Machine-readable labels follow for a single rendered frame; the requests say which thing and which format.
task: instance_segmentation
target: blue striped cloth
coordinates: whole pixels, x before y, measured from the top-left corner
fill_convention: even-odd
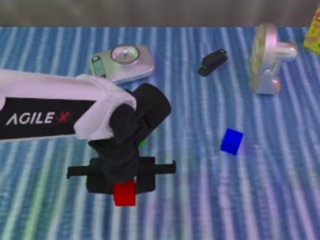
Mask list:
[[[177,173],[157,176],[136,207],[88,194],[71,165],[95,153],[75,138],[0,144],[1,240],[320,240],[320,58],[306,28],[279,28],[299,55],[276,96],[253,95],[254,28],[0,28],[0,68],[89,73],[92,54],[121,43],[150,49],[171,115],[141,147]],[[228,61],[197,75],[220,48]],[[142,81],[122,87],[134,90]],[[244,133],[237,156],[220,151],[227,128]]]

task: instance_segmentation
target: agile x logo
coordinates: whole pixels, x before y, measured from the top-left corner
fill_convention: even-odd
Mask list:
[[[8,125],[33,125],[33,124],[52,124],[52,123],[66,123],[70,113],[62,111],[56,114],[54,111],[47,112],[24,112],[21,115],[14,113],[6,122]]]

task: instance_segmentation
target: desk fan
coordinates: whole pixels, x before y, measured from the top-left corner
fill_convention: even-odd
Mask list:
[[[272,23],[257,27],[251,50],[251,87],[256,94],[275,95],[280,90],[279,71],[282,63],[296,58],[298,48],[290,42],[278,42]]]

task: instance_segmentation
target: yellow box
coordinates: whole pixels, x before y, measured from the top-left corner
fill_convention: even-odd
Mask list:
[[[320,55],[320,5],[306,34],[303,46]]]

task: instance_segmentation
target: striped tablecloth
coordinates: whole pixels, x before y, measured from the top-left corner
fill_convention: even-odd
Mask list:
[[[280,71],[277,96],[253,95],[254,28],[0,28],[0,68],[76,76],[93,53],[148,46],[172,113],[142,156],[177,163],[136,207],[88,194],[70,165],[95,153],[75,138],[0,144],[1,240],[319,240],[320,57],[303,49],[306,28],[279,28],[299,55]],[[228,61],[207,78],[203,56]],[[122,87],[135,89],[141,82]],[[227,128],[244,133],[237,156],[220,151]]]

